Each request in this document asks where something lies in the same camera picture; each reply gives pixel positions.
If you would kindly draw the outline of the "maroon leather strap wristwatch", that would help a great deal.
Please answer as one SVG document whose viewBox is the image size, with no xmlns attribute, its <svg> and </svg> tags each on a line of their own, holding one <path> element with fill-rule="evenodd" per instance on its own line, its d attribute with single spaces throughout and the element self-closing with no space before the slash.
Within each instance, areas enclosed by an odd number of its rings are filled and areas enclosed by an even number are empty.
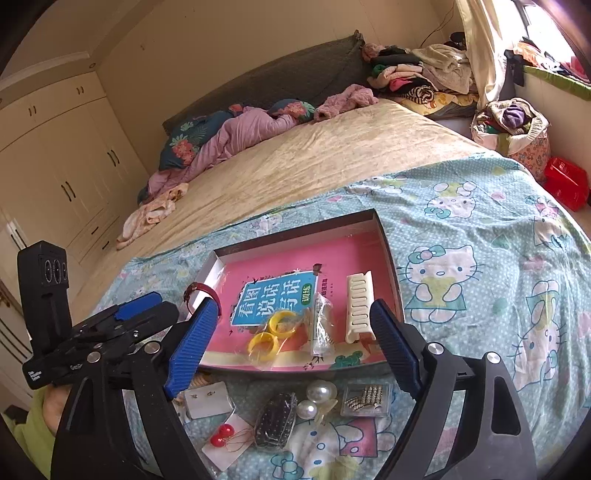
<svg viewBox="0 0 591 480">
<path fill-rule="evenodd" d="M 211 287 L 202 282 L 190 283 L 183 292 L 183 302 L 186 306 L 188 314 L 193 315 L 201 301 L 205 298 L 214 300 L 217 306 L 217 318 L 221 318 L 221 300 L 217 292 Z"/>
</svg>

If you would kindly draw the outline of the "small stud earrings card bag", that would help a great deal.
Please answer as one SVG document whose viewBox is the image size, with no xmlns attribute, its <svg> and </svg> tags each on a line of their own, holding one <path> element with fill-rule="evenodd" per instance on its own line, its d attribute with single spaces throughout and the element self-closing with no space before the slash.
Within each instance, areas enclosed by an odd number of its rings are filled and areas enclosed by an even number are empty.
<svg viewBox="0 0 591 480">
<path fill-rule="evenodd" d="M 224 382 L 187 389 L 183 395 L 190 420 L 231 413 L 235 409 Z"/>
</svg>

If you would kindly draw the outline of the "cream plastic hair claw clip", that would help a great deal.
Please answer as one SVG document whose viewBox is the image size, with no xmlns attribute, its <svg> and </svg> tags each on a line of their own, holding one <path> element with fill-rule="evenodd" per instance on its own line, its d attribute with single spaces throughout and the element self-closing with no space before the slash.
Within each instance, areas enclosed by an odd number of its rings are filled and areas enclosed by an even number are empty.
<svg viewBox="0 0 591 480">
<path fill-rule="evenodd" d="M 370 307 L 374 302 L 372 272 L 356 273 L 346 278 L 348 304 L 346 304 L 346 343 L 362 340 L 375 341 L 376 336 L 370 326 Z"/>
</svg>

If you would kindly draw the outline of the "white tube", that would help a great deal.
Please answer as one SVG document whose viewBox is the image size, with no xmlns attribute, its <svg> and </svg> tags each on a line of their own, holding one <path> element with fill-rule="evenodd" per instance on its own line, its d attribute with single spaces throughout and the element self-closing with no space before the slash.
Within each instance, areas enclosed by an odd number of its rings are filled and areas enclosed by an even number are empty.
<svg viewBox="0 0 591 480">
<path fill-rule="evenodd" d="M 311 357 L 317 360 L 332 355 L 335 351 L 334 307 L 332 302 L 315 293 L 311 307 L 311 320 L 308 323 L 308 340 L 310 340 Z"/>
</svg>

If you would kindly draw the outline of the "yellow bangles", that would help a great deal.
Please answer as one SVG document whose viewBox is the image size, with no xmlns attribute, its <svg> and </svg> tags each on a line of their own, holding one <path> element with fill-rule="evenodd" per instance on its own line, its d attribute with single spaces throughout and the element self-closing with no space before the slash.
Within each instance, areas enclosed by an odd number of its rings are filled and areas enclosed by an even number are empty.
<svg viewBox="0 0 591 480">
<path fill-rule="evenodd" d="M 270 371 L 276 366 L 288 342 L 297 337 L 303 324 L 304 313 L 277 310 L 256 325 L 240 326 L 238 331 L 242 337 L 235 350 L 239 366 Z"/>
</svg>

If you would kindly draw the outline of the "white pearl hair accessory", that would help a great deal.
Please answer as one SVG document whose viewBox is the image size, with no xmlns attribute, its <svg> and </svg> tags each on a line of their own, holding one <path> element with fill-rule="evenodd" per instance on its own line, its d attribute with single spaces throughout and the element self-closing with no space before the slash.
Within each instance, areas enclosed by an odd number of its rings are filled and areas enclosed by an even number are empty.
<svg viewBox="0 0 591 480">
<path fill-rule="evenodd" d="M 305 398 L 297 403 L 297 417 L 320 425 L 338 404 L 338 388 L 327 380 L 308 384 Z"/>
</svg>

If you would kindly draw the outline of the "red ball earrings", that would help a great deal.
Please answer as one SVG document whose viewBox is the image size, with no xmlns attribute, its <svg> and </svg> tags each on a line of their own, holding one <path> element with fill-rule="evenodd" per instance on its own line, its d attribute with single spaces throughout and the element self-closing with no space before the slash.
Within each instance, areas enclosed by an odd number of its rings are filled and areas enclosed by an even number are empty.
<svg viewBox="0 0 591 480">
<path fill-rule="evenodd" d="M 232 413 L 205 441 L 201 453 L 217 470 L 224 472 L 252 446 L 253 442 L 252 425 L 238 414 Z"/>
</svg>

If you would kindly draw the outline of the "black beaded item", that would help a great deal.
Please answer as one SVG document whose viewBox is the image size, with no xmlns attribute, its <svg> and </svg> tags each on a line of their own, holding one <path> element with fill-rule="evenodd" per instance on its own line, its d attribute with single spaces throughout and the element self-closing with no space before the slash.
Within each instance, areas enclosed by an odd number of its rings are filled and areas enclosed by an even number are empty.
<svg viewBox="0 0 591 480">
<path fill-rule="evenodd" d="M 257 448 L 280 451 L 287 446 L 297 418 L 297 395 L 280 392 L 270 397 L 260 410 L 254 427 Z"/>
</svg>

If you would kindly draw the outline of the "peach child garment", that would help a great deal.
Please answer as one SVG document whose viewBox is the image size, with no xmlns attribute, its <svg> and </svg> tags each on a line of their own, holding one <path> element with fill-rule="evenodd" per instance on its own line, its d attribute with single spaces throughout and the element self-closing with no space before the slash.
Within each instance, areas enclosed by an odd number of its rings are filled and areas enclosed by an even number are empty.
<svg viewBox="0 0 591 480">
<path fill-rule="evenodd" d="M 177 201 L 185 196 L 187 190 L 188 184 L 180 183 L 131 213 L 116 239 L 116 249 L 122 250 L 127 247 L 167 218 L 176 209 Z"/>
</svg>

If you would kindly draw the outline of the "shallow dark cardboard box tray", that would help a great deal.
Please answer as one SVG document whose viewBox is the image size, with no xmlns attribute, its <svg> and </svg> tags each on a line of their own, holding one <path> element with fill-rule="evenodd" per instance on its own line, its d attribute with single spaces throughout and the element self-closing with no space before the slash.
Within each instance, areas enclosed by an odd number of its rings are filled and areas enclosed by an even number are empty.
<svg viewBox="0 0 591 480">
<path fill-rule="evenodd" d="M 308 374 L 384 363 L 363 325 L 349 330 L 349 284 L 366 278 L 374 297 L 403 315 L 386 230 L 373 209 L 209 252 L 198 283 L 214 290 L 221 319 L 200 361 L 212 371 Z M 257 340 L 276 311 L 304 316 L 290 337 Z M 253 353 L 274 352 L 259 364 Z"/>
</svg>

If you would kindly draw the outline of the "hello kitty teal blanket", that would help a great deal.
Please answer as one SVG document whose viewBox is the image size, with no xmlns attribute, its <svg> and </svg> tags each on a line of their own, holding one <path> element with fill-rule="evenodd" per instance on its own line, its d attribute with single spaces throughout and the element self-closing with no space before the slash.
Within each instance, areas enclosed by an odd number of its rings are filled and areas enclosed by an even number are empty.
<svg viewBox="0 0 591 480">
<path fill-rule="evenodd" d="M 590 410 L 590 240 L 524 168 L 474 156 L 385 174 L 127 263 L 98 308 L 150 291 L 177 302 L 217 247 L 373 209 L 404 316 L 428 340 L 505 361 L 537 475 L 553 473 Z"/>
</svg>

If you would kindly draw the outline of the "floral dark blue pillow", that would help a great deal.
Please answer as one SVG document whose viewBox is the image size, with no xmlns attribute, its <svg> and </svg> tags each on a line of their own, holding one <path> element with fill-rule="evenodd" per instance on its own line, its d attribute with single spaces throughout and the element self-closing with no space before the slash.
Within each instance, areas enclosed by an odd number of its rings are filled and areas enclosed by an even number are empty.
<svg viewBox="0 0 591 480">
<path fill-rule="evenodd" d="M 270 110 L 233 104 L 225 110 L 209 115 L 189 116 L 172 129 L 160 153 L 158 170 L 187 167 L 199 150 L 221 130 L 225 122 L 240 118 L 245 113 L 263 113 L 264 124 L 267 124 L 267 119 L 276 120 L 283 114 L 294 118 L 297 123 L 302 123 L 314 118 L 315 107 L 301 100 L 283 99 L 271 106 Z"/>
</svg>

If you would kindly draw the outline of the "beige bed sheet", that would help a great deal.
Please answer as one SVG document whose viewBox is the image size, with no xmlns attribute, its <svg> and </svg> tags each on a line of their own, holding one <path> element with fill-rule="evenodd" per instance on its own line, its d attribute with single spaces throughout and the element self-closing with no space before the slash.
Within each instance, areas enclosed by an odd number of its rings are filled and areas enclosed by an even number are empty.
<svg viewBox="0 0 591 480">
<path fill-rule="evenodd" d="M 484 154 L 460 133 L 382 99 L 307 123 L 239 153 L 190 182 L 175 210 L 130 246 L 111 250 L 71 300 L 88 317 L 124 265 L 230 223 L 385 173 Z"/>
</svg>

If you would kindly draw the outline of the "pink crumpled quilt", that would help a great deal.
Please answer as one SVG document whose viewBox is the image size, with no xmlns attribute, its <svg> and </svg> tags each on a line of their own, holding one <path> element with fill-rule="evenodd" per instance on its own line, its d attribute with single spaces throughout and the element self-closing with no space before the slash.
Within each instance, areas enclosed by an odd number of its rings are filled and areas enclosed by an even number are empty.
<svg viewBox="0 0 591 480">
<path fill-rule="evenodd" d="M 155 198 L 180 183 L 190 182 L 205 170 L 260 142 L 283 134 L 297 124 L 297 118 L 290 114 L 273 117 L 266 110 L 245 107 L 242 114 L 226 120 L 195 154 L 189 152 L 188 136 L 181 133 L 181 139 L 177 140 L 176 135 L 171 139 L 171 150 L 180 150 L 183 167 L 154 173 L 146 186 L 147 197 Z"/>
</svg>

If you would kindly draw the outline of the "red plastic box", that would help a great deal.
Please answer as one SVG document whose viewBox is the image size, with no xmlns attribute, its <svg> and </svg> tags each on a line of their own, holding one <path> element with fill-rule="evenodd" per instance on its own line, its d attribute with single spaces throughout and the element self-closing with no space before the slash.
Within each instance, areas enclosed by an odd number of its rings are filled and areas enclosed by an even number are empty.
<svg viewBox="0 0 591 480">
<path fill-rule="evenodd" d="M 563 206 L 581 210 L 590 194 L 587 173 L 581 167 L 560 157 L 551 157 L 544 169 L 544 188 Z"/>
</svg>

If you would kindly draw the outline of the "bag stuffed with clothes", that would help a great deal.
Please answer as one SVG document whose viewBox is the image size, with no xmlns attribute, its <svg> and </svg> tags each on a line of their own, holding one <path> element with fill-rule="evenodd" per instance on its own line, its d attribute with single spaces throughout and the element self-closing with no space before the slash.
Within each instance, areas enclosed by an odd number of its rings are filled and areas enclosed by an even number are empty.
<svg viewBox="0 0 591 480">
<path fill-rule="evenodd" d="M 527 100 L 491 102 L 472 121 L 473 140 L 524 166 L 542 183 L 551 157 L 550 123 Z"/>
</svg>

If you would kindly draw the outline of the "pink fuzzy garment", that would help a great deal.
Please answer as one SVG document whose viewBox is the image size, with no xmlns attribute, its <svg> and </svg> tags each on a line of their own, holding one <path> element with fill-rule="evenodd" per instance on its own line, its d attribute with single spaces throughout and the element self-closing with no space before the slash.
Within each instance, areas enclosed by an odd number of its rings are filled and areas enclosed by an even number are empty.
<svg viewBox="0 0 591 480">
<path fill-rule="evenodd" d="M 379 99 L 373 90 L 362 85 L 352 84 L 346 87 L 342 93 L 329 96 L 322 105 L 315 109 L 315 121 L 335 118 L 339 114 L 349 112 L 356 108 L 375 105 Z"/>
</svg>

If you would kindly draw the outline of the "pile of mixed clothes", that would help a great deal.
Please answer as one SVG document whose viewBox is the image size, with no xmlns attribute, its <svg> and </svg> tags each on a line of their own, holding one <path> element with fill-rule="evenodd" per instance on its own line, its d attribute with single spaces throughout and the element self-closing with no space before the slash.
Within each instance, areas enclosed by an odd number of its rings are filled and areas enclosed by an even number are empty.
<svg viewBox="0 0 591 480">
<path fill-rule="evenodd" d="M 416 49 L 367 43 L 367 83 L 376 95 L 432 120 L 468 118 L 479 95 L 465 42 L 450 40 Z"/>
</svg>

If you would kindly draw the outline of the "dark green headboard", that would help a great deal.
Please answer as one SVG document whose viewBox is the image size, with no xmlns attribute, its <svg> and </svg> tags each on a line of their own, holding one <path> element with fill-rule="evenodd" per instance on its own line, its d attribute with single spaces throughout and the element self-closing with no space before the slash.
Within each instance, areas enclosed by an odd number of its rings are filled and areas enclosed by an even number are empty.
<svg viewBox="0 0 591 480">
<path fill-rule="evenodd" d="M 281 99 L 304 100 L 315 106 L 349 85 L 366 82 L 370 65 L 362 58 L 365 40 L 360 31 L 339 40 L 305 48 L 249 70 L 195 100 L 164 120 L 170 134 L 182 120 L 242 103 L 263 109 Z"/>
</svg>

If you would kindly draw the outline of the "cream curtain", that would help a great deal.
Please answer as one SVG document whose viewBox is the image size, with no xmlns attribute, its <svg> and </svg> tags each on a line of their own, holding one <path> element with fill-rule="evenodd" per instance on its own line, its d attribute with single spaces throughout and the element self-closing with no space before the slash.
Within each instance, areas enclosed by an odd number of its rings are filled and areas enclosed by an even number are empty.
<svg viewBox="0 0 591 480">
<path fill-rule="evenodd" d="M 515 1 L 457 0 L 479 94 L 478 109 L 501 99 L 507 76 L 505 52 L 525 35 Z"/>
</svg>

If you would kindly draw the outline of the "clothes on window ledge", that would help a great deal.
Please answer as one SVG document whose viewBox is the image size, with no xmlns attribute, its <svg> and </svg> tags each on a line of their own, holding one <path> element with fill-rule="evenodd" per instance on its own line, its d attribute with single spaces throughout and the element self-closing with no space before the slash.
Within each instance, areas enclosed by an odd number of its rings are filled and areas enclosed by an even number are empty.
<svg viewBox="0 0 591 480">
<path fill-rule="evenodd" d="M 576 56 L 567 61 L 557 61 L 550 54 L 542 53 L 535 45 L 524 41 L 518 42 L 512 53 L 522 58 L 525 73 L 584 101 L 590 101 L 590 78 Z"/>
</svg>

